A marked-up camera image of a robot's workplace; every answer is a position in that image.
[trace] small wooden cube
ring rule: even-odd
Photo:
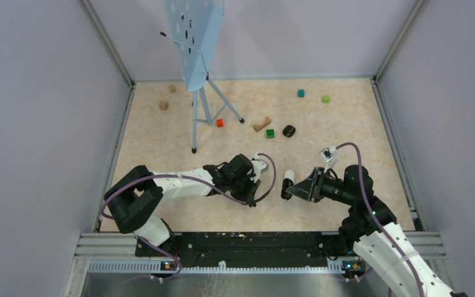
[[[164,101],[164,100],[159,102],[159,109],[160,110],[167,110],[168,109],[168,102]]]

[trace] teal block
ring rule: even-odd
[[[271,138],[274,138],[274,129],[267,129],[265,131],[265,137],[267,139],[271,139]]]

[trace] white object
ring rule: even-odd
[[[260,178],[261,173],[268,170],[268,165],[259,160],[259,156],[257,153],[251,160],[253,165],[253,171],[255,176],[250,178],[250,180],[257,182]],[[158,187],[163,188],[163,198],[161,200],[168,200],[168,199],[175,199],[187,196],[206,196],[210,193],[212,188],[207,186],[206,184],[202,184],[198,181],[193,181],[191,179],[185,179],[185,176],[190,176],[193,178],[199,178],[207,183],[214,185],[212,181],[212,175],[207,170],[203,168],[199,168],[196,170],[190,171],[183,171],[183,172],[169,172],[169,173],[160,173],[156,171],[154,172],[155,175],[158,174],[173,174],[178,175],[178,178],[156,178],[154,179],[155,184]],[[165,242],[169,237],[169,231],[166,227],[165,223],[161,220],[161,218],[157,217],[156,215],[150,215],[147,222],[141,226],[141,228],[134,231],[134,234],[137,236],[142,236],[150,243],[155,246],[161,245]]]
[[[296,180],[296,173],[293,170],[287,170],[285,171],[285,175],[283,175],[283,180],[285,180],[286,178],[294,182]]]
[[[334,165],[338,163],[339,160],[338,150],[336,149],[336,147],[324,148],[320,152],[320,156],[325,160],[325,163],[327,164],[325,166],[325,173],[327,172],[327,170],[332,169]]]
[[[383,227],[400,245],[412,262],[423,282],[426,297],[450,297],[453,291],[425,263],[418,251],[408,241],[400,224],[390,223]],[[354,243],[353,251],[363,257],[392,289],[397,297],[418,297],[417,283],[409,265],[382,232],[362,236]]]

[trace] music stand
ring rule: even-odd
[[[197,122],[211,125],[225,107],[230,108],[239,122],[245,122],[208,74],[221,21],[225,14],[225,3],[215,0],[165,0],[165,10],[171,37],[163,32],[161,35],[172,40],[176,45],[183,80],[187,91],[192,92],[192,153],[196,153]],[[224,102],[223,107],[214,117],[210,116],[208,109],[205,81]],[[198,92],[205,110],[205,119],[197,118]]]

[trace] music stand tripod legs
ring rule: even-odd
[[[214,84],[214,81],[212,79],[207,79],[208,83],[212,86],[214,91],[221,97],[221,99],[224,102],[223,107],[214,115],[214,117],[210,116],[210,110],[208,108],[208,101],[207,101],[207,96],[205,94],[205,87],[200,88],[199,90],[193,91],[192,92],[192,153],[197,152],[197,122],[203,122],[207,123],[209,125],[212,125],[214,121],[219,117],[219,115],[223,112],[225,107],[230,108],[230,110],[236,115],[240,123],[244,123],[245,119],[241,115],[239,115],[238,111],[232,106],[232,103],[228,101],[228,99],[225,97],[225,95],[221,92],[221,90]],[[197,118],[197,93],[199,91],[199,95],[201,97],[201,103],[203,104],[203,109],[205,111],[205,119],[198,119]]]

